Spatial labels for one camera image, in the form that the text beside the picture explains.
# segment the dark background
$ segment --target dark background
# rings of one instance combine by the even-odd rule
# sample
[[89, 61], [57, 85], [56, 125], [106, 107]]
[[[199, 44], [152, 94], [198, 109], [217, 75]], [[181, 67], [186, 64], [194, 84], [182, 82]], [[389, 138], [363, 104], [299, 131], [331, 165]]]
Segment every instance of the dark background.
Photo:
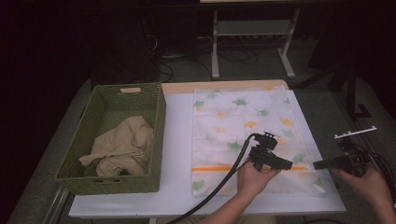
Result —
[[[177, 1], [177, 3], [194, 1]], [[208, 10], [133, 10], [144, 1], [2, 1], [1, 218], [6, 223], [82, 83], [150, 82], [166, 47], [194, 53], [196, 36], [211, 35]], [[375, 89], [396, 118], [396, 18], [391, 1], [304, 5], [294, 38], [314, 37], [310, 66], [344, 61]], [[290, 8], [277, 6], [276, 16]], [[260, 19], [263, 11], [229, 8], [225, 19]], [[150, 52], [152, 39], [158, 51]], [[336, 71], [347, 73], [347, 69]]]

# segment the floral cloth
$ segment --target floral cloth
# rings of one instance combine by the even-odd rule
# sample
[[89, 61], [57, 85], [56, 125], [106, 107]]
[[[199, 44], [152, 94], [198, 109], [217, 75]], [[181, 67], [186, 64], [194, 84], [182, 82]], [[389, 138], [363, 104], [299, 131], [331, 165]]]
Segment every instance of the floral cloth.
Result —
[[[263, 193], [304, 195], [325, 192], [313, 169], [283, 86], [195, 90], [193, 106], [193, 194], [212, 192], [233, 166], [248, 136], [265, 130], [276, 135], [278, 143], [273, 152], [292, 161], [293, 168], [282, 171]], [[250, 147], [255, 145], [257, 142], [250, 140], [245, 158]], [[235, 193], [236, 175], [219, 194]]]

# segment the woven plastic basket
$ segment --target woven plastic basket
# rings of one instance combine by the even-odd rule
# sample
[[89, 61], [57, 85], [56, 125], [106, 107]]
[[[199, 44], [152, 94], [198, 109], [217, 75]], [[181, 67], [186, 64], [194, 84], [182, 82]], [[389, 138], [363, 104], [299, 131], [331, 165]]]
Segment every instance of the woven plastic basket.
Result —
[[[96, 86], [55, 180], [77, 195], [158, 191], [165, 114], [160, 83]], [[91, 154], [94, 139], [131, 116], [143, 116], [154, 129], [148, 173], [99, 177], [92, 169], [82, 166], [78, 159]]]

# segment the person's left hand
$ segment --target person's left hand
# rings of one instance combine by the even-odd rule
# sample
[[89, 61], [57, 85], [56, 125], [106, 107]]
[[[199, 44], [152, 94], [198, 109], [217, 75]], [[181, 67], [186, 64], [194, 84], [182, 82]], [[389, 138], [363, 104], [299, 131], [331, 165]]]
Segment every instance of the person's left hand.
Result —
[[253, 163], [248, 161], [243, 165], [237, 174], [238, 179], [238, 195], [248, 196], [253, 200], [259, 193], [261, 193], [268, 182], [274, 178], [280, 170], [270, 170], [268, 172], [259, 172], [254, 168]]

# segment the desk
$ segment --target desk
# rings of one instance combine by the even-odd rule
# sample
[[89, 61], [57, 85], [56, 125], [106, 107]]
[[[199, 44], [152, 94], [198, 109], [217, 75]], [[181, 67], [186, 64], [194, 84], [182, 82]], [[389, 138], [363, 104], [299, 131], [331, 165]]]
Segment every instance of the desk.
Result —
[[[191, 135], [193, 91], [198, 88], [241, 88], [284, 85], [282, 80], [164, 83], [167, 103], [163, 140], [163, 167], [160, 190], [155, 193], [112, 194], [76, 196], [69, 216], [82, 218], [164, 217], [184, 214], [204, 197], [191, 194]], [[290, 103], [295, 116], [304, 120], [292, 91]], [[305, 123], [298, 124], [309, 132]], [[321, 160], [312, 135], [305, 139], [306, 146], [313, 150], [315, 159]], [[247, 208], [245, 214], [317, 214], [345, 212], [346, 209], [326, 170], [318, 171], [326, 192], [317, 196], [259, 195]], [[216, 196], [197, 211], [196, 215], [210, 214], [230, 199]]]

